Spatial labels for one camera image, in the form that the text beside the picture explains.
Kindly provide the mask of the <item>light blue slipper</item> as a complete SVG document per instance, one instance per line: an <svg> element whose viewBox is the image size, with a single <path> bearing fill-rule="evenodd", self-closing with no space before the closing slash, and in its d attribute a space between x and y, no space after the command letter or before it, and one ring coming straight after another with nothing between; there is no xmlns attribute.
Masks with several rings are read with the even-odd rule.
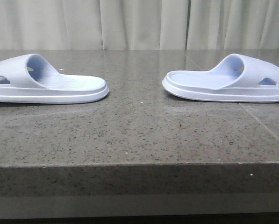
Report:
<svg viewBox="0 0 279 224"><path fill-rule="evenodd" d="M0 102L77 104L103 99L108 93L104 79L61 74L39 54L0 61Z"/></svg>
<svg viewBox="0 0 279 224"><path fill-rule="evenodd" d="M190 100L279 102L279 67L240 54L226 56L208 71L170 71L162 84L169 93Z"/></svg>

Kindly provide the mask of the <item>beige pleated curtain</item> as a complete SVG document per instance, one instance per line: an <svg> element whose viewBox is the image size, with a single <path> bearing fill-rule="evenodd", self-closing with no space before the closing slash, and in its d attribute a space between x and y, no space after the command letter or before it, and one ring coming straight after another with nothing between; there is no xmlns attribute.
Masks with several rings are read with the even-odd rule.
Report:
<svg viewBox="0 0 279 224"><path fill-rule="evenodd" d="M279 49L279 0L0 0L0 49Z"/></svg>

